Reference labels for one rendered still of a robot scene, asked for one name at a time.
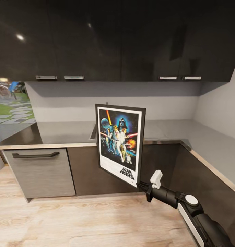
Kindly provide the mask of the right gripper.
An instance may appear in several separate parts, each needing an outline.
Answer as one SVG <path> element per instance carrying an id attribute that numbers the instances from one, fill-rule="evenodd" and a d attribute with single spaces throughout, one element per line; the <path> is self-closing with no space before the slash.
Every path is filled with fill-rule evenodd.
<path id="1" fill-rule="evenodd" d="M 151 202 L 152 198 L 154 197 L 154 198 L 166 203 L 167 192 L 169 191 L 169 189 L 167 189 L 163 186 L 160 186 L 159 189 L 153 188 L 152 187 L 153 183 L 148 183 L 148 182 L 144 182 L 144 181 L 140 181 L 140 184 L 136 183 L 136 185 L 146 193 L 146 197 L 147 197 L 148 202 Z"/>

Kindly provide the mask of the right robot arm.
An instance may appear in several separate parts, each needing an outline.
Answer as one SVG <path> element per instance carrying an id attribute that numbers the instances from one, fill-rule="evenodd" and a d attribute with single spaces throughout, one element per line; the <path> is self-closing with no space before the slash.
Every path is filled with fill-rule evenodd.
<path id="1" fill-rule="evenodd" d="M 235 247 L 224 228 L 204 213 L 195 196 L 180 191 L 174 192 L 161 186 L 162 175 L 160 170 L 156 170 L 150 179 L 151 183 L 136 183 L 146 193 L 148 202 L 154 197 L 175 209 L 178 207 L 201 247 Z M 183 197 L 180 198 L 180 195 Z"/>

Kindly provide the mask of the poster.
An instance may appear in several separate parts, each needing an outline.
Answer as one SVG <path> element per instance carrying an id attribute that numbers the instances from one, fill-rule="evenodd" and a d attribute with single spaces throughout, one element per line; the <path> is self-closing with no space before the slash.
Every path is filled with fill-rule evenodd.
<path id="1" fill-rule="evenodd" d="M 99 168 L 140 191 L 146 108 L 95 104 Z"/>

